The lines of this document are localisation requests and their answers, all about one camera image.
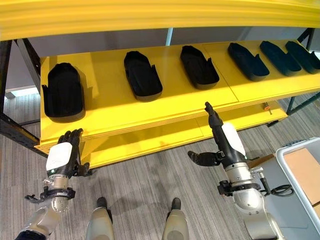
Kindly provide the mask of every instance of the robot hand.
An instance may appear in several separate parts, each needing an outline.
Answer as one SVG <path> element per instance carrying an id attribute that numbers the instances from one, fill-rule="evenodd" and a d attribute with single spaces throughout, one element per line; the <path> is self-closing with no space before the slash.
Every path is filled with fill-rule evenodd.
<path id="1" fill-rule="evenodd" d="M 68 207 L 68 201 L 75 197 L 76 192 L 68 187 L 72 176 L 91 174 L 89 163 L 81 165 L 79 155 L 80 136 L 83 130 L 67 131 L 57 145 L 51 147 L 46 162 L 48 178 L 43 181 L 43 192 L 40 198 L 27 195 L 25 198 L 32 203 L 42 203 L 22 229 L 16 240 L 45 240 L 58 225 L 61 213 Z"/>
<path id="2" fill-rule="evenodd" d="M 260 185 L 253 181 L 252 174 L 258 173 L 262 178 L 264 191 L 270 192 L 263 169 L 260 167 L 249 170 L 244 146 L 233 125 L 224 124 L 208 102 L 205 103 L 205 110 L 209 114 L 209 126 L 219 151 L 200 154 L 189 151 L 188 156 L 200 166 L 223 165 L 228 180 L 220 182 L 218 191 L 222 196 L 233 197 L 252 240 L 284 240 L 276 221 L 265 209 L 264 196 L 259 191 Z"/>

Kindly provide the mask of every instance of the white plastic bin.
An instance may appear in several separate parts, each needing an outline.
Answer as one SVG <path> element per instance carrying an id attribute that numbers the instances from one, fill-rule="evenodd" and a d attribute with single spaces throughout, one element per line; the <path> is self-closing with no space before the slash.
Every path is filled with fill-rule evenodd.
<path id="1" fill-rule="evenodd" d="M 284 159 L 284 155 L 302 148 L 308 149 L 320 163 L 320 137 L 313 137 L 278 149 L 276 158 L 261 164 L 271 189 L 291 184 L 295 191 L 289 197 L 269 195 L 265 204 L 287 240 L 320 240 L 320 220 Z"/>

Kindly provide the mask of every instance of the robot finger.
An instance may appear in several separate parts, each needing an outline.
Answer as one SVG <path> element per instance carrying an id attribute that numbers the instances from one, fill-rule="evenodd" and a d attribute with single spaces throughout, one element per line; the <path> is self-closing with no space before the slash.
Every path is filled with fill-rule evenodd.
<path id="1" fill-rule="evenodd" d="M 205 102 L 205 109 L 204 109 L 209 115 L 213 115 L 214 114 L 214 109 L 212 108 L 211 104 L 206 101 Z"/>
<path id="2" fill-rule="evenodd" d="M 71 134 L 70 131 L 66 131 L 66 133 L 63 135 L 62 143 L 68 142 L 70 134 Z"/>
<path id="3" fill-rule="evenodd" d="M 58 140 L 58 144 L 62 143 L 65 135 L 61 135 Z"/>
<path id="4" fill-rule="evenodd" d="M 79 129 L 73 130 L 72 133 L 70 134 L 70 141 L 69 142 L 73 146 L 79 145 L 80 135 L 82 134 L 82 132 L 83 132 L 83 129 L 79 128 Z"/>

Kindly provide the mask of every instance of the yellow shelf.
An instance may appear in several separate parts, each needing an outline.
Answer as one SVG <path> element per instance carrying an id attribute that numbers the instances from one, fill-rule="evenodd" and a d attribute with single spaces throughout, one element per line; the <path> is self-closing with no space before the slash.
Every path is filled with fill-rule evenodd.
<path id="1" fill-rule="evenodd" d="M 252 53 L 257 53 L 260 42 L 241 44 L 248 46 Z M 286 41 L 273 42 L 283 46 Z M 212 57 L 220 76 L 218 84 L 208 90 L 197 90 L 188 80 L 180 60 L 181 45 L 43 58 L 41 84 L 48 83 L 48 73 L 57 63 L 68 62 L 77 68 L 84 88 L 86 114 L 83 119 L 71 123 L 53 122 L 44 113 L 42 98 L 40 144 L 44 146 L 57 142 L 66 131 L 79 128 L 83 128 L 82 138 L 87 141 L 195 119 L 206 115 L 203 111 L 206 101 L 222 113 L 320 90 L 320 74 L 313 75 L 301 70 L 297 76 L 282 76 L 263 55 L 261 58 L 268 66 L 270 76 L 260 82 L 249 81 L 227 54 L 228 45 L 228 42 L 193 45 L 206 58 Z M 163 85 L 160 98 L 152 102 L 140 102 L 134 98 L 123 65 L 126 53 L 131 50 L 140 51 L 151 64 L 155 64 Z"/>
<path id="2" fill-rule="evenodd" d="M 262 81 L 257 82 L 248 81 L 232 58 L 230 58 L 228 54 L 229 42 L 204 44 L 207 53 L 212 58 L 215 66 L 217 66 L 239 102 L 252 104 L 279 99 L 279 97 L 286 98 L 320 90 L 319 73 L 310 74 L 302 69 L 294 76 L 286 77 L 282 75 L 261 51 L 259 47 L 261 42 L 262 41 L 237 42 L 246 47 L 254 56 L 259 54 L 261 60 L 269 69 L 270 74 Z M 285 47 L 288 40 L 271 40 L 270 42 L 276 44 L 285 53 L 288 52 Z"/>
<path id="3" fill-rule="evenodd" d="M 269 105 L 272 108 L 272 114 L 264 111 L 262 104 L 258 104 L 223 112 L 220 116 L 224 122 L 231 122 L 237 130 L 287 117 L 277 102 L 269 102 Z M 82 163 L 89 162 L 91 168 L 97 168 L 211 137 L 208 116 L 202 116 L 88 140 L 84 144 L 81 161 Z"/>
<path id="4" fill-rule="evenodd" d="M 206 54 L 201 44 L 194 46 Z M 67 130 L 78 128 L 83 128 L 84 140 L 128 133 L 203 116 L 206 101 L 214 107 L 238 101 L 221 74 L 214 88 L 195 89 L 180 60 L 181 49 L 181 45 L 133 49 L 155 64 L 162 83 L 161 97 L 152 102 L 136 100 L 126 78 L 124 58 L 132 49 L 45 57 L 41 65 L 42 85 L 48 83 L 49 70 L 57 63 L 68 62 L 77 68 L 84 88 L 86 113 L 75 122 L 53 122 L 45 115 L 42 98 L 41 143 L 57 140 Z"/>
<path id="5" fill-rule="evenodd" d="M 1 0 L 0 40 L 212 26 L 319 28 L 319 0 Z"/>

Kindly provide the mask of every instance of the black cable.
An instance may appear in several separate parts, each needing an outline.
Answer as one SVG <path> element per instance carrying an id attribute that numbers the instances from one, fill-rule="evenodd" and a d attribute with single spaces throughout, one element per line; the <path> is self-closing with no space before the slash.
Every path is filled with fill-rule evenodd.
<path id="1" fill-rule="evenodd" d="M 261 190 L 261 193 L 266 193 L 264 196 L 268 196 L 268 195 L 275 195 L 277 197 L 290 197 L 292 196 L 295 191 L 292 188 L 292 186 L 290 184 L 285 184 L 285 185 L 281 185 L 281 186 L 277 186 L 276 188 L 272 189 L 271 191 L 267 191 L 267 190 Z"/>

